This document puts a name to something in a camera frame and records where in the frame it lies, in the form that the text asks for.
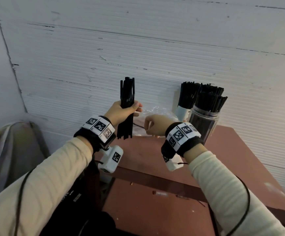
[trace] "right hand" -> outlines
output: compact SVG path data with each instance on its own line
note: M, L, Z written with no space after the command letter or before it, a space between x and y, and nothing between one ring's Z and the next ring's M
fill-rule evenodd
M175 123L174 120L163 115L151 115L145 119L145 130L148 135L165 136L168 127Z

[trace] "forearm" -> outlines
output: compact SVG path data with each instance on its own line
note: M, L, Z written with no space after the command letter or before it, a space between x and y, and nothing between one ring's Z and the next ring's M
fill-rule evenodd
M228 233L242 218L247 207L247 192L240 180L215 155L198 147L200 155L186 156L189 169L206 196L215 217ZM242 225L233 235L284 236L285 228L252 193L250 210Z
M33 170L23 191L18 235L41 232L63 196L91 161L92 151L85 139L73 138ZM13 235L23 178L0 193L0 235Z

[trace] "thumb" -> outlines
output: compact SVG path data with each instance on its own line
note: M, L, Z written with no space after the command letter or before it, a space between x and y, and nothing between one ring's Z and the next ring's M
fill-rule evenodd
M140 103L138 101L135 101L131 107L126 108L126 111L128 112L128 114L132 114L137 110L139 105L140 105Z

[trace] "plastic bag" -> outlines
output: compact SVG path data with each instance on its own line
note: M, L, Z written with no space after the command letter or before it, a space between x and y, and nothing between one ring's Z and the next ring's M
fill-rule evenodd
M153 114L159 114L167 116L168 118L171 118L174 121L178 121L176 115L166 108L161 108L158 106L144 106L142 109L143 109L142 113L140 113L139 117L134 117L133 136L141 136L141 137L150 136L146 134L146 131L144 129L145 118L147 116Z

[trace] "beige long sleeve shirt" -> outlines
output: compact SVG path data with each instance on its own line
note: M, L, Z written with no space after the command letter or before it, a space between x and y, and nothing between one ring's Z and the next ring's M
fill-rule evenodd
M90 149L81 140L73 138L33 170L23 191L18 235L39 235L91 159ZM218 222L226 233L229 232L247 206L244 186L209 151L198 156L188 167ZM23 178L0 193L0 235L14 233L16 203ZM251 193L249 214L234 235L285 236L285 228Z

